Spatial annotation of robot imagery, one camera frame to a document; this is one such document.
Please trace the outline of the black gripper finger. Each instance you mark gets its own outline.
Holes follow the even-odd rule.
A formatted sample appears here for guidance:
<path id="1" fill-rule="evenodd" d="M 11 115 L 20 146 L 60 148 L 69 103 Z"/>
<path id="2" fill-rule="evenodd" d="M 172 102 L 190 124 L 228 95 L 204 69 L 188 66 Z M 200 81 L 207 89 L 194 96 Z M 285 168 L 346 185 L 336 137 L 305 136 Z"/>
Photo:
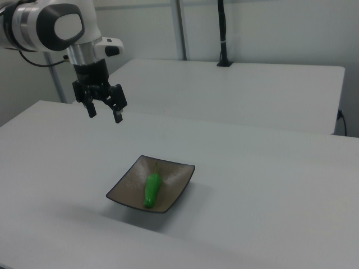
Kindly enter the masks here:
<path id="1" fill-rule="evenodd" d="M 96 110 L 88 85 L 82 84 L 80 81 L 75 81 L 72 83 L 72 86 L 76 101 L 84 105 L 90 118 L 94 118 L 96 116 Z"/>
<path id="2" fill-rule="evenodd" d="M 120 84 L 108 88 L 105 104 L 111 108 L 115 122 L 120 123 L 123 120 L 123 110 L 127 106 L 127 100 Z"/>

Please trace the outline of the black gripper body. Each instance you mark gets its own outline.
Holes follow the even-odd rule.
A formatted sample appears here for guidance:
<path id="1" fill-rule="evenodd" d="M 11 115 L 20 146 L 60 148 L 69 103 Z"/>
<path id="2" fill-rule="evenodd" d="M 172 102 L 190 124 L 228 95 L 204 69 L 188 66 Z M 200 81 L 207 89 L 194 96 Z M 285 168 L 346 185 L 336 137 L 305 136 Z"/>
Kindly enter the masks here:
<path id="1" fill-rule="evenodd" d="M 105 59 L 85 65 L 74 65 L 77 81 L 88 85 L 92 98 L 105 99 L 110 87 L 109 72 Z"/>

